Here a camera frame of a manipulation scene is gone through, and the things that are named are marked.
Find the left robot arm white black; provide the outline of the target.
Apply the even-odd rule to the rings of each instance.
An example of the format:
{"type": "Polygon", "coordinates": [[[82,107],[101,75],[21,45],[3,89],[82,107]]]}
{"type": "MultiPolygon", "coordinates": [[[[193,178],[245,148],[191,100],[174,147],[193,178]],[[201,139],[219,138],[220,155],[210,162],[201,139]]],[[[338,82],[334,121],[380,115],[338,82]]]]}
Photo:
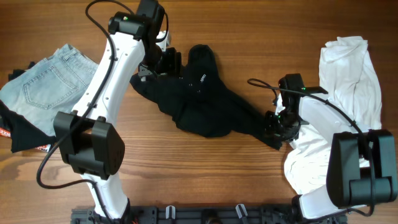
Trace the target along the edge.
{"type": "Polygon", "coordinates": [[[53,126],[64,163],[88,184],[95,206],[75,210],[72,223],[131,223],[130,201],[119,178],[125,145],[116,120],[130,79],[177,76],[181,55],[170,46],[169,18],[157,1],[117,12],[104,28],[106,48],[95,75],[71,112],[53,126]]]}

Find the black polo shirt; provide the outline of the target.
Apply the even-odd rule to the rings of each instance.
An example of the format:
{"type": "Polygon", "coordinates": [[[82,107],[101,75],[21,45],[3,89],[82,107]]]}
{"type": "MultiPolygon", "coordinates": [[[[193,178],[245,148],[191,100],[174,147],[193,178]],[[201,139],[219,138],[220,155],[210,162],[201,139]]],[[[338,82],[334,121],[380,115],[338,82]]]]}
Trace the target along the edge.
{"type": "Polygon", "coordinates": [[[208,45],[190,49],[181,77],[143,81],[135,74],[130,84],[171,116],[178,129],[206,138],[220,138],[235,131],[276,150],[282,146],[281,141],[266,135],[265,116],[223,83],[208,45]]]}

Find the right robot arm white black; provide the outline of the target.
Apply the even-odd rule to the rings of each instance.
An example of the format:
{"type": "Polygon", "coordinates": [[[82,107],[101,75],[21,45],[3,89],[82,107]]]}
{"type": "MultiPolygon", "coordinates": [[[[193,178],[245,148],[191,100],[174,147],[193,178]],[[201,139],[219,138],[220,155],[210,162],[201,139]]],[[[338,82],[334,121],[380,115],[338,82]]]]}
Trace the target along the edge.
{"type": "Polygon", "coordinates": [[[369,217],[379,203],[397,199],[396,150],[386,129],[360,126],[320,87],[306,87],[298,73],[279,80],[283,109],[266,114],[266,134],[276,142],[298,139],[311,124],[331,145],[326,182],[292,200],[291,219],[311,223],[348,212],[369,217]]]}

